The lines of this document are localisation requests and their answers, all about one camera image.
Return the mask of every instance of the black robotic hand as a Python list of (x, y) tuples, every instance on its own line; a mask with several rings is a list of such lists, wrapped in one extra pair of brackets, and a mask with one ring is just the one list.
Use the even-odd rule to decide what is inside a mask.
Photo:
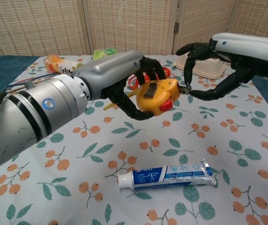
[(209, 58), (231, 63), (235, 70), (220, 82), (215, 89), (192, 90), (190, 94), (201, 100), (210, 101), (224, 97), (238, 88), (241, 83), (249, 82), (255, 75), (268, 78), (268, 38), (232, 33), (216, 34), (208, 43), (187, 44), (176, 55), (188, 53), (184, 66), (184, 81), (187, 86), (192, 82), (192, 70), (197, 60)]

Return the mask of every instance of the woven screen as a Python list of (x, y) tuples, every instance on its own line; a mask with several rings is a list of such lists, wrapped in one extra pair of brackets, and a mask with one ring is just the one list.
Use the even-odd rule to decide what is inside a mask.
[(208, 42), (220, 32), (225, 32), (235, 0), (180, 0), (179, 33), (173, 52), (192, 42)]
[(240, 0), (229, 32), (268, 37), (268, 0)]
[(77, 0), (0, 1), (0, 54), (90, 54), (79, 8)]
[(94, 49), (171, 53), (176, 0), (87, 0), (87, 7)]

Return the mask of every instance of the yellow tape measure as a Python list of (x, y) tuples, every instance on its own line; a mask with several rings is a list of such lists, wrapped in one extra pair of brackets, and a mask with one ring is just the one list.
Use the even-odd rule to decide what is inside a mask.
[[(173, 107), (173, 103), (178, 100), (181, 93), (177, 79), (165, 79), (148, 81), (139, 89), (130, 92), (128, 97), (134, 95), (141, 111), (151, 111), (155, 116), (159, 116)], [(104, 110), (114, 105), (111, 103), (105, 106)]]

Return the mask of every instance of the white tube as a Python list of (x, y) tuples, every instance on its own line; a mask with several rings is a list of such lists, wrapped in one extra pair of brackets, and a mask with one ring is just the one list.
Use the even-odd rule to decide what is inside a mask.
[(205, 160), (190, 165), (163, 166), (118, 174), (119, 188), (160, 188), (200, 184), (216, 184), (216, 179)]

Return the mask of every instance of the floral tablecloth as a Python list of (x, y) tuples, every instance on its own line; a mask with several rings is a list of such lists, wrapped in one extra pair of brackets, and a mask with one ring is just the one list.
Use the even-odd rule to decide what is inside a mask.
[[(183, 81), (177, 56), (152, 57)], [(195, 76), (193, 88), (214, 88), (231, 72), (227, 65), (217, 81)], [(39, 58), (16, 81), (46, 73)], [(104, 111), (109, 103), (89, 102), (83, 115), (0, 167), (0, 225), (268, 225), (268, 104), (251, 82), (216, 101), (182, 95), (146, 121)], [(203, 158), (215, 186), (118, 188), (118, 172)]]

